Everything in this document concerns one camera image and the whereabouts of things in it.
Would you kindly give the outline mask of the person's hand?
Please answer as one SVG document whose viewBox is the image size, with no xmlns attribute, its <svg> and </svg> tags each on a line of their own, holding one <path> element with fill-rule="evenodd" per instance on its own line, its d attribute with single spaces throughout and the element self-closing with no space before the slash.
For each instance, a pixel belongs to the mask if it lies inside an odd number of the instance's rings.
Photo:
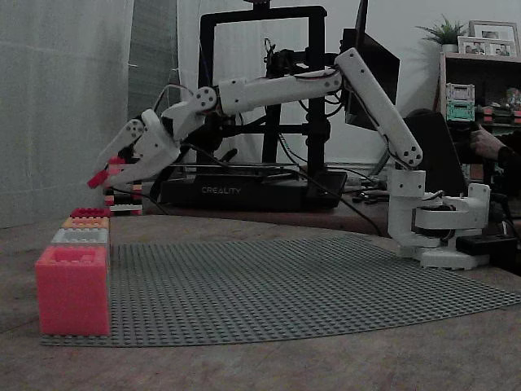
<svg viewBox="0 0 521 391">
<path fill-rule="evenodd" d="M 483 127 L 471 131 L 470 148 L 484 159 L 498 161 L 500 150 L 506 145 Z"/>
</svg>

